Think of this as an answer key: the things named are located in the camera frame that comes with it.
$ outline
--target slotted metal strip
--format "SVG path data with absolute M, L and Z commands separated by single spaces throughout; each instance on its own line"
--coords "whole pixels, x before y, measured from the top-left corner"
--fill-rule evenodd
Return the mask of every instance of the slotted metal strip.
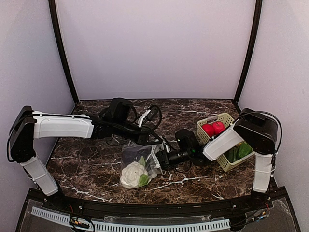
M 47 209 L 33 207 L 31 214 L 44 218 L 54 223 L 70 226 L 69 214 L 52 212 Z M 89 224 L 86 220 L 79 219 L 80 222 Z M 211 222 L 203 222 L 196 224 L 186 225 L 172 225 L 172 226 L 140 226 L 140 225 L 123 225 L 123 224 L 112 224 L 101 221 L 92 220 L 95 225 L 97 232 L 211 232 L 220 231 L 230 228 L 230 221 L 219 220 Z

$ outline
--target clear plastic bag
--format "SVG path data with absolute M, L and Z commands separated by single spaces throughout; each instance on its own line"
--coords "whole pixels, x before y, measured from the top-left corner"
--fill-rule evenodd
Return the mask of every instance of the clear plastic bag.
M 129 143 L 122 148 L 120 184 L 128 189 L 145 185 L 162 173 L 155 156 L 162 145 L 141 146 Z

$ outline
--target yellow plastic basket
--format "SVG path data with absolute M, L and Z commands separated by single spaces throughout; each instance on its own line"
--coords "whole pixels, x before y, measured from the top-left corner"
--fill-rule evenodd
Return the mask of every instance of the yellow plastic basket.
M 213 123 L 216 121 L 221 121 L 224 123 L 225 127 L 229 126 L 234 119 L 229 115 L 228 113 L 222 113 L 219 115 L 211 116 L 206 119 L 200 120 L 197 122 L 197 138 L 200 141 L 201 144 L 206 144 L 209 142 L 210 137 L 206 134 L 206 132 L 203 130 L 202 125 L 206 123 Z M 222 154 L 218 159 L 217 162 L 220 164 L 222 169 L 225 172 L 228 172 L 229 170 L 237 167 L 241 163 L 245 162 L 248 158 L 250 158 L 252 155 L 254 155 L 254 152 L 248 154 L 247 156 L 235 161 L 234 163 L 230 163 L 228 159 L 225 157 L 224 154 Z

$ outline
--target red apple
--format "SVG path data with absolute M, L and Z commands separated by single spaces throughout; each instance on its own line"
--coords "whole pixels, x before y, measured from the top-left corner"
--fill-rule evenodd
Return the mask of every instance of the red apple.
M 202 128 L 210 138 L 215 135 L 214 128 L 211 124 L 206 123 L 202 125 Z
M 220 134 L 225 129 L 224 123 L 220 122 L 220 121 L 214 122 L 212 124 L 212 127 L 214 128 L 214 132 L 215 132 L 216 135 Z

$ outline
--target dark brown marble surface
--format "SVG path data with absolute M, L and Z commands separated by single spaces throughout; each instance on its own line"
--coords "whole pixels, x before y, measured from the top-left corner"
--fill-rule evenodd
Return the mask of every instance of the dark brown marble surface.
M 97 114 L 110 101 L 81 101 L 74 114 Z M 176 147 L 174 134 L 187 128 L 196 132 L 197 121 L 223 112 L 237 116 L 230 100 L 132 100 L 137 112 L 158 105 L 163 114 L 157 134 Z M 179 173 L 174 170 L 138 189 L 119 185 L 121 147 L 110 147 L 104 140 L 61 138 L 48 170 L 59 181 L 67 196 L 113 203 L 196 203 L 249 195 L 254 178 L 254 158 L 225 173 L 214 161 Z

